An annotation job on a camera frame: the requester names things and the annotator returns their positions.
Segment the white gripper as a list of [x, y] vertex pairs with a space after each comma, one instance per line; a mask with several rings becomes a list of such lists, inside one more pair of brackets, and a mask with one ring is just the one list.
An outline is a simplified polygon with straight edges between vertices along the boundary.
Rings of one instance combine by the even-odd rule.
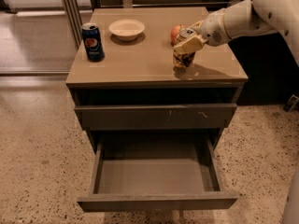
[[203, 21], [197, 21], [191, 28], [201, 35], [193, 35], [177, 43], [174, 51], [179, 54], [194, 53], [203, 48], [205, 44], [217, 47], [227, 44], [232, 38], [227, 34], [224, 22], [225, 8], [210, 13]]

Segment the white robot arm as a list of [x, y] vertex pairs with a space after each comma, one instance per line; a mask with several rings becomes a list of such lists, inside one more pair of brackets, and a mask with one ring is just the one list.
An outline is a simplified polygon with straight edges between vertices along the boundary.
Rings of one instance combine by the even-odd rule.
[[299, 0], [244, 0], [210, 13], [188, 30], [192, 33], [174, 46], [176, 54], [217, 47], [241, 36], [280, 33], [299, 64]]

